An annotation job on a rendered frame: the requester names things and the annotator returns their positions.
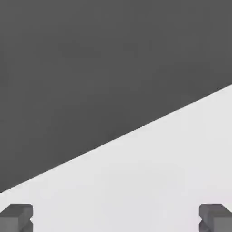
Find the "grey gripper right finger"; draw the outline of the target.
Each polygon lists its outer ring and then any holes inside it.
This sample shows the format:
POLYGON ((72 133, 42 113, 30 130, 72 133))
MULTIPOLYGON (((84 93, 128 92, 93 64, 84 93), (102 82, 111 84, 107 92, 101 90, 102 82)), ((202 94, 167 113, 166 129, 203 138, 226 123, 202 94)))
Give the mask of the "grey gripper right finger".
POLYGON ((222 204, 201 204, 199 232, 232 232, 232 212, 222 204))

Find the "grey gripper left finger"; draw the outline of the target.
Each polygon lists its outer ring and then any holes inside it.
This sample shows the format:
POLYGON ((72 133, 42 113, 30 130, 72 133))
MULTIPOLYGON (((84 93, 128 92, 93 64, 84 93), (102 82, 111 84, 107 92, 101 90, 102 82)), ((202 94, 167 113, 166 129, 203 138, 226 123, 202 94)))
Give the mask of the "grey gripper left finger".
POLYGON ((10 204, 0 212, 0 232, 33 232, 33 206, 10 204))

